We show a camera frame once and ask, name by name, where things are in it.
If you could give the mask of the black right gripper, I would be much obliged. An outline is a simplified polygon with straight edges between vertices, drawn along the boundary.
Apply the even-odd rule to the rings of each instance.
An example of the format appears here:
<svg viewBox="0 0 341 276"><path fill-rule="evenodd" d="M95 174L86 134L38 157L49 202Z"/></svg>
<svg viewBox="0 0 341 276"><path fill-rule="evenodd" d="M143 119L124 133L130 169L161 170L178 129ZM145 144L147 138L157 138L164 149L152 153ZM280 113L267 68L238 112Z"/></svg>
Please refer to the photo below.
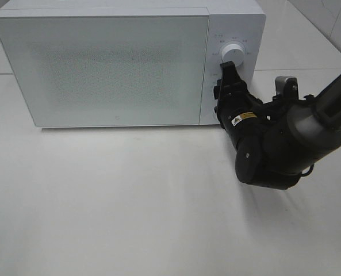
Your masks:
<svg viewBox="0 0 341 276"><path fill-rule="evenodd" d="M266 167L263 134L269 127L260 109L263 102L247 90L233 61L220 64L221 79L213 88L214 112L236 150L235 172L245 184L286 190L300 180L300 174L283 175Z"/></svg>

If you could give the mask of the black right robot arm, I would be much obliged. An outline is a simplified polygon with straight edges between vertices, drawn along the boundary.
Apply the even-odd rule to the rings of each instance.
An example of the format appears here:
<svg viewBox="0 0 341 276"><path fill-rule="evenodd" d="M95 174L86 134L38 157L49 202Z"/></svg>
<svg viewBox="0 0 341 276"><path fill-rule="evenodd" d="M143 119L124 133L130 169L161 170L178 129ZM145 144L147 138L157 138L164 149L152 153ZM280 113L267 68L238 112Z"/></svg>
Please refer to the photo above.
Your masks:
<svg viewBox="0 0 341 276"><path fill-rule="evenodd" d="M240 182L286 190L341 146L341 74L303 99L295 77L278 76L275 96L265 103L249 92L234 62L220 67L214 111L236 150Z"/></svg>

